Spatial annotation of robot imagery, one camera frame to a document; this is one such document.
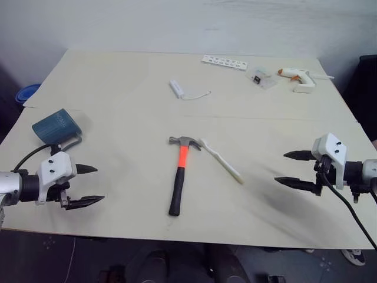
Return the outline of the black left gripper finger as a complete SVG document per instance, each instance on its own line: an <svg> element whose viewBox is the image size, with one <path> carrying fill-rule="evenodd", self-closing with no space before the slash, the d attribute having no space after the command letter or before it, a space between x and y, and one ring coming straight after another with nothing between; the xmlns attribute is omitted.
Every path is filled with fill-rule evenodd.
<svg viewBox="0 0 377 283"><path fill-rule="evenodd" d="M96 169L93 166L85 165L85 164L76 164L76 171L78 175L81 174L87 174L87 173L92 173L92 172L97 172L98 169Z"/></svg>
<svg viewBox="0 0 377 283"><path fill-rule="evenodd" d="M104 196L84 196L78 200L71 200L68 198L68 204L65 205L65 210L73 210L79 208L85 208L93 205L104 199Z"/></svg>

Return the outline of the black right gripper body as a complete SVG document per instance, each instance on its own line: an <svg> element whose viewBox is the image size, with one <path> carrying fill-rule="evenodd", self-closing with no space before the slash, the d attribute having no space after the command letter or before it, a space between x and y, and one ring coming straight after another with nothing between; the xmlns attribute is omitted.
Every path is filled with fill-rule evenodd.
<svg viewBox="0 0 377 283"><path fill-rule="evenodd" d="M335 184L336 169L332 164L332 159L327 155L323 155L320 160L316 161L314 170L316 172L316 183L312 192L316 196L320 196L324 186L333 187Z"/></svg>

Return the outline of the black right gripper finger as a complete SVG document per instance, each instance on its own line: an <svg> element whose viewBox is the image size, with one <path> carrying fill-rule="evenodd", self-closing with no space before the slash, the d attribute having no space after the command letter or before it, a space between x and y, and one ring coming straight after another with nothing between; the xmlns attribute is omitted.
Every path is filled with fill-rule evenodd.
<svg viewBox="0 0 377 283"><path fill-rule="evenodd" d="M313 182L302 181L294 177L275 177L275 181L292 189L304 190L315 193L316 185Z"/></svg>
<svg viewBox="0 0 377 283"><path fill-rule="evenodd" d="M310 150L295 150L287 152L283 156L290 159L303 161L309 161L314 159L314 156L312 155L312 152Z"/></svg>

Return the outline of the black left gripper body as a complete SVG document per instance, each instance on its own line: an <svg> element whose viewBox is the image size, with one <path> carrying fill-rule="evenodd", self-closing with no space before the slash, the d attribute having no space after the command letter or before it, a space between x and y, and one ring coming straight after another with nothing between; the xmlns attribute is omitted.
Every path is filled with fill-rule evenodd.
<svg viewBox="0 0 377 283"><path fill-rule="evenodd" d="M73 209L74 204L71 198L67 195L67 190L70 188L70 179L77 175L76 165L71 166L71 170L66 170L64 174L53 181L53 184L48 188L47 202L59 202L64 209Z"/></svg>

